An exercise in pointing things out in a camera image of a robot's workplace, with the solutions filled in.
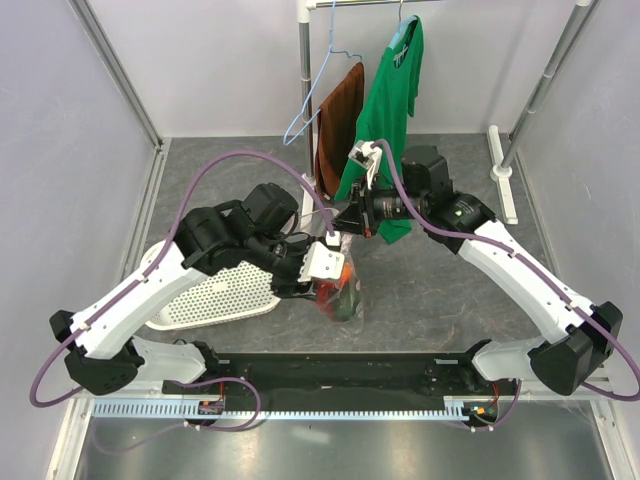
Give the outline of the clear zip top bag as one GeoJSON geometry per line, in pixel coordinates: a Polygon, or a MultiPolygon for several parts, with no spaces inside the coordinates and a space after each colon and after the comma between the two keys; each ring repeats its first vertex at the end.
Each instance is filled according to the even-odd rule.
{"type": "Polygon", "coordinates": [[[339,280],[316,280],[316,307],[344,334],[356,335],[364,328],[361,282],[351,254],[354,236],[342,236],[340,253],[345,261],[339,280]]]}

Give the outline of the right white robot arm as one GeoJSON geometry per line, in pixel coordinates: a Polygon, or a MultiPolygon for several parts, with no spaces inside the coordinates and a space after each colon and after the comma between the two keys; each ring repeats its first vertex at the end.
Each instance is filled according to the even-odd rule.
{"type": "Polygon", "coordinates": [[[409,151],[398,182],[384,186],[381,147],[358,142],[350,160],[363,168],[352,183],[336,229],[371,237],[391,220],[418,221],[425,233],[483,272],[533,321],[538,336],[511,342],[480,341],[458,368],[467,392],[493,381],[538,380],[572,395],[613,353],[623,319],[612,303],[594,304],[554,277],[523,249],[495,213],[477,197],[455,190],[446,159],[431,146],[409,151]]]}

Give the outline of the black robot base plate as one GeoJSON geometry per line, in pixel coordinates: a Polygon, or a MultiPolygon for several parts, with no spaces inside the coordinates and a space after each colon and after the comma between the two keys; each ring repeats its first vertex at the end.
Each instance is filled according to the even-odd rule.
{"type": "Polygon", "coordinates": [[[487,381],[466,353],[228,353],[210,378],[244,378],[263,407],[301,410],[435,409],[446,396],[501,398],[514,380],[487,381]]]}

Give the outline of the red toy tomato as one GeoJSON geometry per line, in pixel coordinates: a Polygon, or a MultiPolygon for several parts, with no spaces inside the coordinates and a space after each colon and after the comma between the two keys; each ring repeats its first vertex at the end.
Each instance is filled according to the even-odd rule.
{"type": "Polygon", "coordinates": [[[354,278],[354,268],[350,263],[345,263],[338,281],[338,285],[344,288],[354,278]]]}

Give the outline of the red toy lobster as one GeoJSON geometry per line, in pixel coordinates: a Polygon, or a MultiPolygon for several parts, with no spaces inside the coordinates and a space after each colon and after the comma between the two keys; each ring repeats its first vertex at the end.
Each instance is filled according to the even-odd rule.
{"type": "Polygon", "coordinates": [[[327,282],[316,284],[316,304],[331,321],[343,321],[341,290],[334,284],[327,282]]]}

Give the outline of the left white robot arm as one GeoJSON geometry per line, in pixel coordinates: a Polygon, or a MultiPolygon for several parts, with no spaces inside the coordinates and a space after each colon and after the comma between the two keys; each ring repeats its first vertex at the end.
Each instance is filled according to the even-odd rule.
{"type": "Polygon", "coordinates": [[[160,252],[112,292],[81,312],[51,317],[54,335],[68,351],[71,379],[94,395],[133,381],[173,381],[211,392],[220,371],[205,343],[155,343],[136,333],[175,298],[241,263],[271,274],[279,296],[311,297],[312,278],[303,268],[323,243],[283,233],[297,213],[296,200],[273,183],[258,185],[244,200],[190,210],[160,252]]]}

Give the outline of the green toy avocado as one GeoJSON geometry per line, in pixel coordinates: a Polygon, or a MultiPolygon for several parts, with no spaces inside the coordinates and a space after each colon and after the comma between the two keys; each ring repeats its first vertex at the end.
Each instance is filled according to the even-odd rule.
{"type": "Polygon", "coordinates": [[[333,302],[334,318],[346,322],[358,314],[361,294],[357,286],[345,286],[333,302]]]}

